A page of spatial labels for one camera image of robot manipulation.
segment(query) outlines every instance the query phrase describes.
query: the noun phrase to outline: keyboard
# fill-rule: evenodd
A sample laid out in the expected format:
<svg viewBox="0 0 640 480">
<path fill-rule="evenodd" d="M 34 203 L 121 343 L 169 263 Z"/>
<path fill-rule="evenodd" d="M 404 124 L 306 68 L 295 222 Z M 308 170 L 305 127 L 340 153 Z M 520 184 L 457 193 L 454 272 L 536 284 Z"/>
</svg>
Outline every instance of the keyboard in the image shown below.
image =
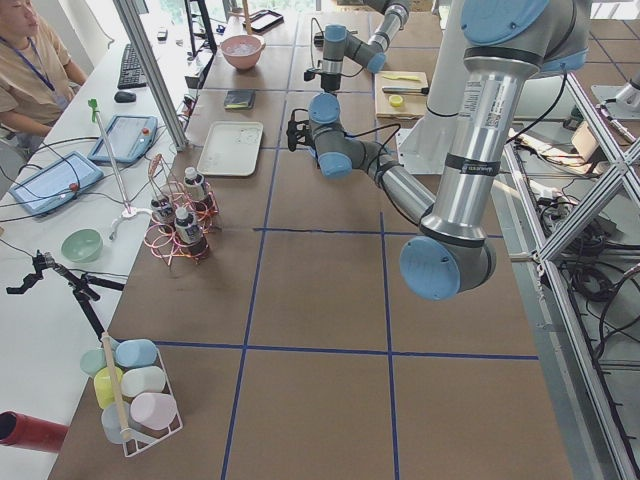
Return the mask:
<svg viewBox="0 0 640 480">
<path fill-rule="evenodd" d="M 147 78 L 142 71 L 140 58 L 133 46 L 128 43 L 124 47 L 122 60 L 120 62 L 120 78 L 118 79 L 118 90 L 127 88 L 138 88 L 147 85 Z"/>
</svg>

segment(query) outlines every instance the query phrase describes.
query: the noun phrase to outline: red cup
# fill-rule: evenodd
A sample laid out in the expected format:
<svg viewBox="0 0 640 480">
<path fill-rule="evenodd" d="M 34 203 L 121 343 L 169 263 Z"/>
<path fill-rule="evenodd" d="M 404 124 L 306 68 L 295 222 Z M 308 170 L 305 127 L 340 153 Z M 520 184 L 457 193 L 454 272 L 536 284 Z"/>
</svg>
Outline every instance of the red cup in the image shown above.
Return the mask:
<svg viewBox="0 0 640 480">
<path fill-rule="evenodd" d="M 22 413 L 0 413 L 0 445 L 58 453 L 69 427 Z"/>
</svg>

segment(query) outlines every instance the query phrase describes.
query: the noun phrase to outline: computer mouse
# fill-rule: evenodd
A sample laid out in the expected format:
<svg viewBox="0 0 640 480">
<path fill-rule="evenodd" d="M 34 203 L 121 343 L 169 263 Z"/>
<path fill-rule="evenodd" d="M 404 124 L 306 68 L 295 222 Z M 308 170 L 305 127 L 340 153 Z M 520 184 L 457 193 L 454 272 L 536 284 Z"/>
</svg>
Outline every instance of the computer mouse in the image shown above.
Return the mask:
<svg viewBox="0 0 640 480">
<path fill-rule="evenodd" d="M 113 99 L 116 103 L 131 103 L 136 101 L 136 94 L 127 90 L 118 90 Z"/>
</svg>

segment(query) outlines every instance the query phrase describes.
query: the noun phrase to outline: brown shirt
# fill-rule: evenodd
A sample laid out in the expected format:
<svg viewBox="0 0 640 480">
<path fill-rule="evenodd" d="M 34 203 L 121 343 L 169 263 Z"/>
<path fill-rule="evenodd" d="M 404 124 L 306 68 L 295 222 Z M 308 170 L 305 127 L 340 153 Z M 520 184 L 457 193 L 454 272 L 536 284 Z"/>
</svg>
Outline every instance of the brown shirt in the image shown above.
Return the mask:
<svg viewBox="0 0 640 480">
<path fill-rule="evenodd" d="M 20 52 L 44 77 L 49 77 L 59 94 L 71 100 L 73 90 L 63 67 L 71 60 L 69 52 L 44 19 L 38 20 L 38 33 L 31 38 L 38 54 L 31 45 Z M 11 47 L 0 42 L 0 112 L 10 110 L 44 124 L 57 120 L 61 114 L 54 93 Z"/>
</svg>

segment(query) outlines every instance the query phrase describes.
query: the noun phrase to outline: bowl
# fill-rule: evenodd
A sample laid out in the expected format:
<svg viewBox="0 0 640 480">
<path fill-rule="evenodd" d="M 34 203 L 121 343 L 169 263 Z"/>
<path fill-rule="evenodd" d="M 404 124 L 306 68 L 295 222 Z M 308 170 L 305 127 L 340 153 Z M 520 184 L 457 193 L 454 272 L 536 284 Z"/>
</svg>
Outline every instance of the bowl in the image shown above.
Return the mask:
<svg viewBox="0 0 640 480">
<path fill-rule="evenodd" d="M 62 255 L 76 263 L 92 262 L 102 251 L 102 237 L 91 228 L 78 230 L 62 242 Z"/>
<path fill-rule="evenodd" d="M 264 39 L 257 35 L 235 35 L 220 44 L 224 58 L 238 70 L 253 68 L 264 47 Z"/>
</svg>

